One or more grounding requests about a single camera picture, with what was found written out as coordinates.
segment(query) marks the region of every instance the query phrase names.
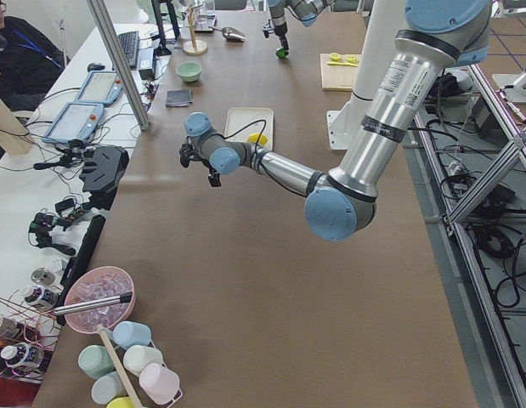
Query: pink bowl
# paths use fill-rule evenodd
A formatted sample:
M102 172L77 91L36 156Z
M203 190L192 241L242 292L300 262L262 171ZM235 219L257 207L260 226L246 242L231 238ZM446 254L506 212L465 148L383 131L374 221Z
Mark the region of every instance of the pink bowl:
M116 266L101 266L89 270L72 285L66 295L65 306L121 295L125 292L133 293L130 303L67 314L65 316L66 323L76 332L92 334L97 332L100 325L113 329L133 312L136 292L134 291L133 278L125 270Z

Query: person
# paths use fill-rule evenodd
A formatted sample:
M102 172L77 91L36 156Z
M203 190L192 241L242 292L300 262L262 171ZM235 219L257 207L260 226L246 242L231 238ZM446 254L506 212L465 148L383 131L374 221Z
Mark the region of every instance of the person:
M33 111L64 70L63 54L39 30L5 17L5 11L0 1L0 99L12 111Z

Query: computer mouse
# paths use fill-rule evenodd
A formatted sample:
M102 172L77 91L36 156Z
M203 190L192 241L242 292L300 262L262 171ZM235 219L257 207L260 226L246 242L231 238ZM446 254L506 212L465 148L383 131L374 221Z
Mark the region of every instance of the computer mouse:
M87 65L87 72L90 71L102 71L106 65L100 63L100 62L92 62L91 64Z

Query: green bowl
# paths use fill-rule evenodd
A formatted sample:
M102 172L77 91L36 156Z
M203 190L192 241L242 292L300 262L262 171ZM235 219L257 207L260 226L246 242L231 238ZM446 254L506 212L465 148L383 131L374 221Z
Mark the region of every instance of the green bowl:
M202 67L198 62L184 62L178 65L176 73L184 81L194 82L201 77Z

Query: blue lanyard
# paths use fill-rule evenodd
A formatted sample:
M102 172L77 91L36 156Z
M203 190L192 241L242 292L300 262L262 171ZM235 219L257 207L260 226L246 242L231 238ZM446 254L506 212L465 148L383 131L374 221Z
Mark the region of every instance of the blue lanyard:
M41 49L40 47L38 47L35 43L33 43L27 36L21 34L20 32L18 32L17 30L13 29L14 30L14 33L17 34L19 37L21 37L22 39L24 39L26 41L26 44L17 44L19 45L20 47L23 47L23 48L28 48L28 49L31 49L32 51L36 51L37 53L43 55L43 57L47 60L50 60L51 62L54 63L54 65L57 67L57 68L60 68L60 65L55 61L53 60L53 58L51 58L49 55L45 54L45 52L43 51L43 49Z

